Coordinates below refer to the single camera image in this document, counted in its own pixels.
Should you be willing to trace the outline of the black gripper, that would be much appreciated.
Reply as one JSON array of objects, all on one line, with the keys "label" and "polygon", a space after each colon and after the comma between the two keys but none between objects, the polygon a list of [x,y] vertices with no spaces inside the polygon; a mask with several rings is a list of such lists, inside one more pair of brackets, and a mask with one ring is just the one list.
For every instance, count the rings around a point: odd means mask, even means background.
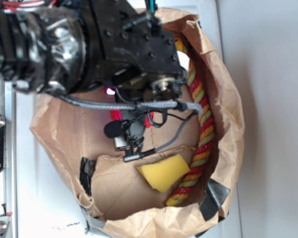
[{"label": "black gripper", "polygon": [[175,39],[161,20],[138,13],[126,0],[85,0],[87,84],[113,88],[128,102],[176,100],[186,72]]}]

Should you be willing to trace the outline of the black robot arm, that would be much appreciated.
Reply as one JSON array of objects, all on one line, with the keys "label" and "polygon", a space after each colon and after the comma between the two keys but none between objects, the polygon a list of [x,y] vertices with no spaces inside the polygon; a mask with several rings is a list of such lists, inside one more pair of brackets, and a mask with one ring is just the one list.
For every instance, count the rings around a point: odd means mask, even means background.
[{"label": "black robot arm", "polygon": [[181,97],[173,34],[126,0],[0,0],[0,79],[55,97],[109,87],[128,101]]}]

